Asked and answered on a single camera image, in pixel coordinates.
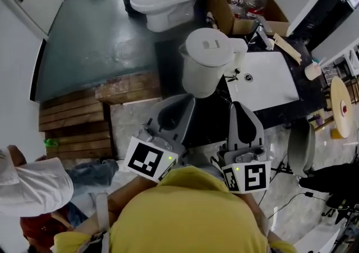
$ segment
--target strap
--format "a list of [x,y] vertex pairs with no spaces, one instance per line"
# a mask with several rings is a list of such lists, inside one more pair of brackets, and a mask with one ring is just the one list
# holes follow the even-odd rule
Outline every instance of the strap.
[[106,231],[102,239],[102,250],[101,253],[109,253],[109,244],[110,244],[110,223],[108,216],[108,203],[107,203],[107,193],[101,192],[96,194],[96,213],[97,213],[97,222],[99,225],[100,231]]
[[108,204],[106,192],[96,194],[96,213],[100,231],[109,231],[110,223],[108,219]]

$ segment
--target jeans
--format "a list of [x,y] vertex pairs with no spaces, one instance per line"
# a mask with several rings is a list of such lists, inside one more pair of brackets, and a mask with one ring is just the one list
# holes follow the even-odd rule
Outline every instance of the jeans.
[[66,170],[73,183],[73,197],[104,191],[117,171],[118,164],[112,159],[82,163]]
[[71,202],[67,203],[67,220],[75,228],[87,220],[87,216]]

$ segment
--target pitcher lid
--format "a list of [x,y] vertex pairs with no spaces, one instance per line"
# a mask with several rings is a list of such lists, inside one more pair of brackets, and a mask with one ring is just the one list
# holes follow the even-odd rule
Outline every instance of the pitcher lid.
[[186,40],[188,55],[206,67],[221,67],[233,58],[229,38],[219,30],[203,28],[193,31]]

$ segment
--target green object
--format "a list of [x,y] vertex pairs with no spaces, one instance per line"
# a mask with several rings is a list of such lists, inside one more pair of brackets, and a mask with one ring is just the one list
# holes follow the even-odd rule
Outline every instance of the green object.
[[56,140],[56,139],[45,139],[44,143],[47,148],[57,148],[58,147],[58,140]]

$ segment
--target sink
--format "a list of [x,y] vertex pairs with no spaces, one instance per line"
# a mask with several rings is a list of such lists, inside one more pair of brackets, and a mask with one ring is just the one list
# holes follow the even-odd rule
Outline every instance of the sink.
[[229,93],[233,102],[241,102],[251,111],[299,100],[281,52],[246,53],[240,71],[238,80],[227,82]]

